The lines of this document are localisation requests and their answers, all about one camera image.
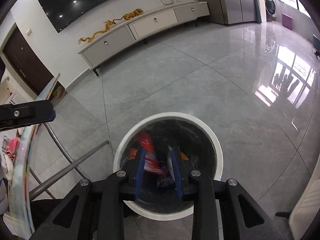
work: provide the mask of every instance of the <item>white chair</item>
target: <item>white chair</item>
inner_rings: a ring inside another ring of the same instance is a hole
[[[320,156],[310,181],[291,211],[289,226],[294,240],[299,240],[310,227],[320,209]]]

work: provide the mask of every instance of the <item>glossy tile floor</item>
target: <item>glossy tile floor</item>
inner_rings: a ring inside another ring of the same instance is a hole
[[[179,26],[83,80],[56,106],[51,127],[73,158],[111,141],[80,165],[101,180],[133,125],[161,112],[191,114],[221,143],[222,180],[237,179],[291,239],[287,220],[274,214],[294,207],[320,152],[320,61],[311,47],[276,22]],[[44,126],[33,147],[31,167],[41,181],[68,165]],[[64,197],[79,180],[72,171],[49,190]],[[191,231],[192,217],[125,219],[126,239],[191,239]]]

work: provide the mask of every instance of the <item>white trash can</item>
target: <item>white trash can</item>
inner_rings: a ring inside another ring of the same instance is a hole
[[[155,114],[131,128],[119,144],[113,172],[121,169],[127,160],[128,148],[141,130],[153,138],[156,152],[162,150],[161,146],[159,148],[157,145],[157,139],[167,136],[169,140],[178,143],[180,150],[201,173],[204,172],[215,180],[221,179],[223,156],[217,137],[209,126],[198,118],[177,112]],[[159,221],[181,219],[193,214],[193,202],[180,201],[174,187],[156,188],[155,179],[155,174],[145,172],[139,199],[135,202],[125,201],[134,212]]]

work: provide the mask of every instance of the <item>door handle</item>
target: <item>door handle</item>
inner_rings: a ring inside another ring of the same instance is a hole
[[[26,76],[26,74],[23,72],[23,70],[22,69],[19,69],[19,71],[20,71],[20,73],[22,74],[22,76],[24,76],[24,78],[26,78],[27,76]]]

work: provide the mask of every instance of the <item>cabinet drawer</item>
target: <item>cabinet drawer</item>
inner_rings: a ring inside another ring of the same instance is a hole
[[[141,38],[175,23],[178,23],[176,15],[174,10],[170,10],[146,17],[133,23],[132,26],[138,37]]]
[[[179,23],[192,21],[198,17],[209,15],[207,3],[192,4],[175,8],[174,12]]]
[[[93,44],[83,52],[93,67],[100,64],[100,62],[107,58],[111,53],[112,50],[105,38]]]
[[[112,52],[116,52],[117,50],[123,48],[124,46],[130,44],[132,39],[125,27],[120,28],[107,35],[104,39],[110,46]]]

